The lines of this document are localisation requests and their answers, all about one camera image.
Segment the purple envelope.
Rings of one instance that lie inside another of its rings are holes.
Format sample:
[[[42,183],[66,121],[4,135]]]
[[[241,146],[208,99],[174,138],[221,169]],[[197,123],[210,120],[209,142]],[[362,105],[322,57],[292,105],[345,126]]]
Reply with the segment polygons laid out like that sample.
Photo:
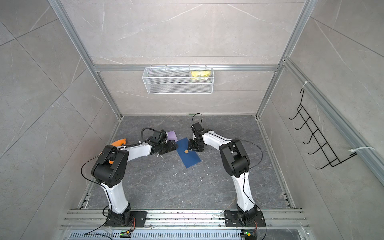
[[[175,141],[175,142],[178,141],[175,131],[167,132],[167,136],[168,136],[168,141]]]

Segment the dark blue envelope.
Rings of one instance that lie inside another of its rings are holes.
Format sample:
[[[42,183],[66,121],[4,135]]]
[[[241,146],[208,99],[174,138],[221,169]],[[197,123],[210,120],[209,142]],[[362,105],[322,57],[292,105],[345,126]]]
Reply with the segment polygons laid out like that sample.
[[[188,138],[183,138],[181,140],[178,140],[176,144],[178,146],[177,153],[186,168],[190,168],[201,162],[201,159],[198,156],[198,154],[192,150],[189,150]]]

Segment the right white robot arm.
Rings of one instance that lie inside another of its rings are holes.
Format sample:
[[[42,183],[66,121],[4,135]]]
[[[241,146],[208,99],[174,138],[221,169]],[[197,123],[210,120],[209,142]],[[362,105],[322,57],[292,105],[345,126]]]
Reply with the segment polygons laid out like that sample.
[[[251,161],[241,140],[224,138],[210,129],[191,129],[193,138],[189,140],[190,151],[203,152],[206,146],[211,146],[220,152],[224,169],[234,182],[240,224],[264,227],[265,218],[252,197],[249,183]]]

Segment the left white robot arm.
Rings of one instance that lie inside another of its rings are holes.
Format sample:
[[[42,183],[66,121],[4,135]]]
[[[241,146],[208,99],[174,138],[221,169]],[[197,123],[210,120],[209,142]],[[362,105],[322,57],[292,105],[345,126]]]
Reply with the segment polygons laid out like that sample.
[[[163,155],[177,148],[176,142],[171,140],[155,143],[147,141],[119,147],[107,145],[103,149],[92,168],[92,176],[104,188],[109,202],[106,227],[125,227],[135,223],[122,185],[127,163],[153,154]]]

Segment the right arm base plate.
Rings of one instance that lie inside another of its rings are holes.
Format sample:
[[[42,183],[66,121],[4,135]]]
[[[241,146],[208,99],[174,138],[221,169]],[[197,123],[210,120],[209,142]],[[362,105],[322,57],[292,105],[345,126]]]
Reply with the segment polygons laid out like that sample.
[[[228,228],[245,227],[245,228],[263,228],[266,226],[265,218],[261,211],[251,210],[242,211],[224,211],[225,225]]]

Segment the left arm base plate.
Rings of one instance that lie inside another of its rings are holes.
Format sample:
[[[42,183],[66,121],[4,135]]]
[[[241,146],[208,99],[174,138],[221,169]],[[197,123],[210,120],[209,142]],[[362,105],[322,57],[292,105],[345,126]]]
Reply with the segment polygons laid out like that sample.
[[[143,228],[146,223],[148,212],[146,211],[125,211],[122,214],[116,214],[109,211],[105,227],[131,227]]]

